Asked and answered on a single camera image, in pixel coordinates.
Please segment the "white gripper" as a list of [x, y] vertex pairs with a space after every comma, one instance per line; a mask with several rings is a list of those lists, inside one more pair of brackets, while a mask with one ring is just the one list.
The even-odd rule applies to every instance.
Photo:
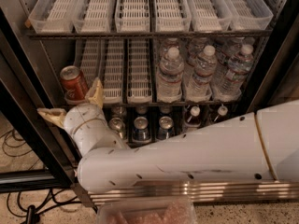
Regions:
[[67, 113], [62, 108], [38, 108], [37, 113], [46, 121], [64, 128], [68, 134], [75, 134], [77, 129], [92, 120], [100, 119], [107, 124], [103, 110], [103, 85], [97, 77], [85, 99], [89, 103], [79, 104], [71, 108]]

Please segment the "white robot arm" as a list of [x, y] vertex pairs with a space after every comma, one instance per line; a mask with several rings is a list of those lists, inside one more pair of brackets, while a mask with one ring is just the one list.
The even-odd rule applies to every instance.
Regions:
[[140, 181], [299, 181], [298, 100], [136, 148], [108, 127], [96, 102], [38, 113], [77, 144], [78, 182], [89, 192]]

